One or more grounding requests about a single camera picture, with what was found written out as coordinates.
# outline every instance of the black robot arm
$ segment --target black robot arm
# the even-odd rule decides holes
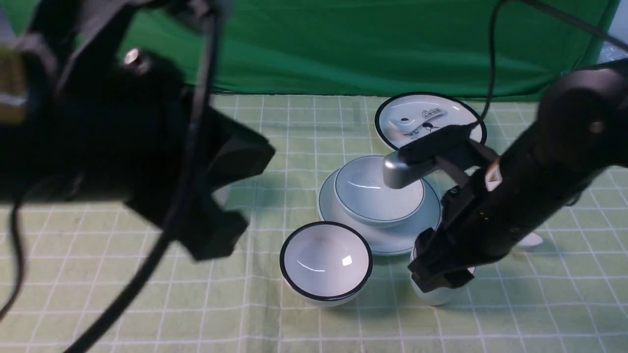
[[[198,85],[168,59],[116,53],[133,16],[169,11],[205,37]],[[67,352],[86,352],[136,298],[168,246],[200,261],[230,255],[248,226],[212,197],[259,175],[269,141],[209,106],[227,4],[220,0],[42,0],[12,50],[0,51],[0,203],[13,203],[16,287],[24,278],[23,201],[124,202],[163,232],[128,286]]]
[[[435,168],[458,184],[443,196],[441,224],[416,241],[409,269],[425,292],[464,285],[467,268],[499,261],[606,168],[628,166],[628,60],[559,79],[502,156],[469,139],[473,127],[449,126],[386,157],[390,187]]]

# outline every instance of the plate with black rim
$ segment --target plate with black rim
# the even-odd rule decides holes
[[[463,102],[446,95],[411,92],[385,101],[375,114],[375,129],[382,141],[397,150],[447,125],[466,125],[480,116]],[[471,139],[484,144],[484,122],[471,131]]]

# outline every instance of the black rim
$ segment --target black rim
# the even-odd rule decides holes
[[[329,176],[328,176],[328,177],[325,179],[325,181],[323,182],[323,185],[321,186],[321,190],[323,190],[323,187],[324,187],[324,186],[325,186],[325,184],[329,181],[329,179],[332,177],[332,175],[333,175],[334,173],[338,173],[339,171],[340,171],[340,170],[338,169],[338,170],[336,170],[335,172],[333,172],[333,173],[329,174]],[[438,221],[436,222],[436,226],[435,226],[435,227],[438,227],[438,225],[440,224],[440,221],[442,220],[442,217],[443,217],[443,208],[442,208],[442,207],[440,207],[440,200],[439,200],[439,199],[440,199],[440,197],[438,197],[438,192],[436,192],[436,190],[435,190],[435,189],[431,186],[431,184],[430,184],[430,183],[428,183],[426,180],[423,180],[423,184],[424,184],[424,185],[427,185],[427,186],[429,186],[429,187],[430,187],[430,190],[432,190],[432,192],[433,192],[433,193],[434,193],[434,195],[436,196],[436,200],[437,200],[437,201],[439,201],[439,208],[438,208]],[[321,218],[323,218],[323,211],[321,210],[321,205],[320,205],[320,194],[318,195],[318,209],[319,209],[319,211],[320,211],[320,217],[321,217]],[[343,224],[336,223],[336,222],[332,222],[332,221],[329,221],[329,220],[325,220],[325,221],[323,221],[323,222],[319,222],[319,223],[337,224],[337,225],[344,226]],[[409,247],[409,248],[407,248],[407,249],[403,249],[403,250],[397,250],[397,251],[376,251],[376,253],[378,253],[378,254],[386,254],[386,255],[383,255],[383,256],[389,256],[389,254],[397,254],[397,253],[399,253],[399,254],[406,254],[406,252],[407,252],[408,250],[412,251],[412,248],[413,248],[413,247],[414,247],[414,245],[412,245],[411,247]],[[371,253],[372,253],[372,250],[371,250],[371,248],[369,247],[369,255],[371,255]]]
[[[335,225],[337,227],[344,228],[344,229],[350,231],[351,233],[355,234],[358,237],[358,239],[360,239],[362,241],[362,243],[366,247],[366,252],[369,255],[369,268],[366,270],[366,274],[364,275],[364,278],[362,279],[362,281],[355,288],[353,288],[352,290],[350,290],[350,291],[348,291],[348,292],[346,292],[344,294],[341,294],[341,295],[320,296],[320,295],[314,295],[312,293],[309,293],[309,292],[301,289],[299,286],[297,286],[296,283],[292,281],[290,276],[288,276],[288,272],[286,271],[286,263],[284,261],[284,257],[286,256],[286,249],[288,248],[288,244],[290,243],[290,240],[292,240],[292,238],[294,238],[297,234],[299,234],[301,231],[304,231],[307,228],[311,228],[311,227],[315,227],[316,225],[323,225],[323,224]],[[364,240],[364,238],[358,232],[353,230],[352,228],[349,228],[349,227],[347,227],[344,224],[340,224],[340,223],[336,223],[336,222],[329,222],[329,221],[314,222],[314,223],[306,224],[303,227],[300,227],[299,229],[295,230],[294,232],[292,232],[292,234],[290,234],[290,236],[288,236],[286,241],[284,241],[283,246],[281,247],[281,252],[279,254],[279,268],[281,269],[281,275],[283,276],[283,278],[286,279],[288,284],[297,293],[299,293],[299,294],[301,294],[301,295],[303,295],[303,296],[305,296],[305,297],[307,297],[309,299],[312,299],[312,300],[317,300],[317,301],[334,301],[334,300],[347,298],[348,296],[357,293],[360,289],[362,289],[362,287],[364,287],[366,282],[371,277],[371,273],[373,271],[373,254],[371,253],[371,247],[369,247],[369,243],[367,243],[366,240]]]
[[[384,108],[386,108],[386,106],[390,104],[392,101],[402,98],[402,97],[407,97],[409,95],[432,95],[434,97],[448,99],[452,102],[456,102],[460,104],[461,106],[463,106],[466,110],[468,110],[471,114],[473,114],[476,120],[480,121],[480,115],[475,110],[473,110],[473,108],[469,107],[464,102],[456,98],[449,97],[448,95],[431,93],[431,92],[410,92],[410,93],[395,95],[394,97],[388,98],[388,100],[382,103],[382,105],[379,106],[379,108],[377,108],[377,112],[375,113],[375,129],[377,130],[377,134],[388,146],[390,146],[390,148],[394,149],[395,151],[399,149],[399,147],[395,146],[392,142],[390,142],[390,140],[386,138],[386,136],[384,136],[384,131],[382,131],[382,129],[379,126],[379,115],[382,113]],[[484,124],[483,121],[480,121],[480,128],[482,129],[482,139],[480,139],[480,143],[485,144],[487,131],[486,131],[486,125]]]
[[[361,160],[363,158],[373,158],[373,157],[378,157],[378,158],[381,157],[382,160],[384,159],[384,156],[372,155],[372,156],[359,157],[359,158],[356,158],[356,159],[352,160],[351,162],[357,161],[357,160]],[[347,165],[349,165],[349,163],[351,163],[351,162],[348,162],[347,164],[342,166],[340,169],[338,169],[338,174],[340,174],[340,172]],[[336,183],[333,184],[333,189],[335,190],[336,194],[338,194],[338,187],[336,186]],[[363,218],[366,218],[366,219],[369,219],[369,220],[373,220],[375,222],[398,222],[400,220],[403,220],[403,219],[411,217],[419,208],[421,208],[421,205],[423,205],[423,201],[425,200],[425,191],[423,193],[424,193],[423,194],[423,198],[421,199],[421,202],[419,203],[419,205],[414,210],[412,210],[412,212],[410,212],[410,214],[405,215],[403,217],[395,218],[395,219],[375,219],[375,218],[366,217],[365,215],[359,215],[359,216],[363,217]],[[342,198],[340,198],[340,196],[338,196],[338,201],[340,201],[340,203],[343,204],[347,209],[351,209],[349,206],[347,206],[347,204],[345,204],[345,202],[342,200]]]

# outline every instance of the bowl with black rim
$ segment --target bowl with black rim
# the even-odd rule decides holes
[[[337,307],[364,289],[373,270],[373,255],[364,238],[350,227],[314,222],[286,239],[279,267],[302,299],[319,307]]]

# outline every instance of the green backdrop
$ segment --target green backdrop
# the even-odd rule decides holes
[[[270,94],[482,97],[497,0],[234,0],[217,85]],[[548,0],[607,29],[619,0]],[[36,0],[1,0],[23,31]],[[562,72],[596,62],[601,42],[519,3],[497,25],[496,94],[535,99]],[[136,18],[133,46],[176,60],[194,81],[201,40],[159,11]]]

